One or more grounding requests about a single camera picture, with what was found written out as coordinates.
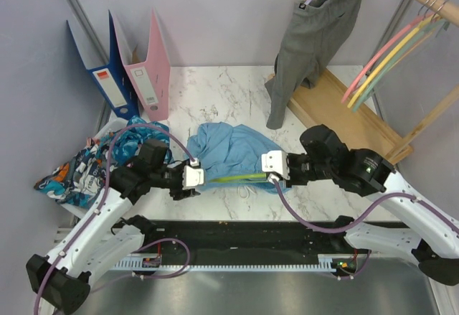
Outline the lime green hanger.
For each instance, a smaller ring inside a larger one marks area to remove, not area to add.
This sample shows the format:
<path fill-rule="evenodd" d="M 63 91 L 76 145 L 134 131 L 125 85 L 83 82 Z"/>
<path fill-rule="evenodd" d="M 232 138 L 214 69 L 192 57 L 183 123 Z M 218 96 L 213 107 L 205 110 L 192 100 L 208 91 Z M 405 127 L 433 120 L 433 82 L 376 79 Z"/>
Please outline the lime green hanger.
<path fill-rule="evenodd" d="M 266 173 L 243 174 L 226 177 L 218 177 L 206 181 L 207 184 L 244 184 L 244 183 L 264 183 L 267 180 Z"/>

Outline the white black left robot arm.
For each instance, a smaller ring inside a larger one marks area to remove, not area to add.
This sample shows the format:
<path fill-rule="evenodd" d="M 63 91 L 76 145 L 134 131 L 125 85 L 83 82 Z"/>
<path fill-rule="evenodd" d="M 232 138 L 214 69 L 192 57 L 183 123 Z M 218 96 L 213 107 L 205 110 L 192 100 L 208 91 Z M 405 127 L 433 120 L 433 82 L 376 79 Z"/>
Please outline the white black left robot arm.
<path fill-rule="evenodd" d="M 46 256 L 34 254 L 26 271 L 37 300 L 45 300 L 62 314 L 75 313 L 89 296 L 96 281 L 130 253 L 149 253 L 157 235 L 148 220 L 134 217 L 112 238 L 105 234 L 151 189 L 167 189 L 175 200 L 193 197 L 204 183 L 198 159 L 170 167 L 165 162 L 168 146 L 149 139 L 138 155 L 108 174 L 107 187 L 98 195 L 70 233 Z"/>

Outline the light blue mesh shorts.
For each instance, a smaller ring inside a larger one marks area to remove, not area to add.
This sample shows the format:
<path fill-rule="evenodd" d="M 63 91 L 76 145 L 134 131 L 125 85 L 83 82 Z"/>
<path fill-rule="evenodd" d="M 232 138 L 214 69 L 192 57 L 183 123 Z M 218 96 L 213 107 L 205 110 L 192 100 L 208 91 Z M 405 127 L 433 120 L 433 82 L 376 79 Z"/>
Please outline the light blue mesh shorts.
<path fill-rule="evenodd" d="M 205 184 L 198 188 L 236 187 L 238 183 L 214 183 L 213 179 L 262 172 L 261 156 L 280 147 L 269 138 L 245 125 L 203 123 L 186 145 L 205 170 Z"/>

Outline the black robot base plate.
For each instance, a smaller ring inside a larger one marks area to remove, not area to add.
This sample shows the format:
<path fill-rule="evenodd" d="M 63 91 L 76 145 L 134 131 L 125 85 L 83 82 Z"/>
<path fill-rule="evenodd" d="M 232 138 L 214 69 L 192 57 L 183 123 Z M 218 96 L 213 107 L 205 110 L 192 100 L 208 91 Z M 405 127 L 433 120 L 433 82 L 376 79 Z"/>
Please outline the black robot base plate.
<path fill-rule="evenodd" d="M 148 248 L 150 253 L 173 256 L 180 263 L 196 256 L 244 254 L 300 253 L 353 255 L 356 251 L 343 234 L 329 235 L 315 232 L 299 222 L 243 222 L 243 221 L 167 221 L 147 220 L 136 215 L 127 221 L 144 234 L 145 243 L 162 238 L 176 238 L 179 244 L 162 243 Z"/>

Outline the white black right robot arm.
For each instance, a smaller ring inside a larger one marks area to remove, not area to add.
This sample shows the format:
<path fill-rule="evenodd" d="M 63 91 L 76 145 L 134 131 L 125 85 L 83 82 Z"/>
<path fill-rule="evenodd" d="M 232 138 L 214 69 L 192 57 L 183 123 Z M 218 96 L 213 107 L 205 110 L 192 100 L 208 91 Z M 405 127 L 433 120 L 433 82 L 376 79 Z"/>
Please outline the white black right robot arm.
<path fill-rule="evenodd" d="M 371 149 L 349 149 L 325 125 L 300 137 L 304 153 L 282 153 L 281 175 L 287 187 L 331 180 L 371 204 L 356 219 L 320 227 L 289 213 L 302 225 L 328 234 L 337 253 L 349 248 L 389 253 L 415 264 L 446 286 L 458 284 L 458 219 L 422 196 L 383 156 Z"/>

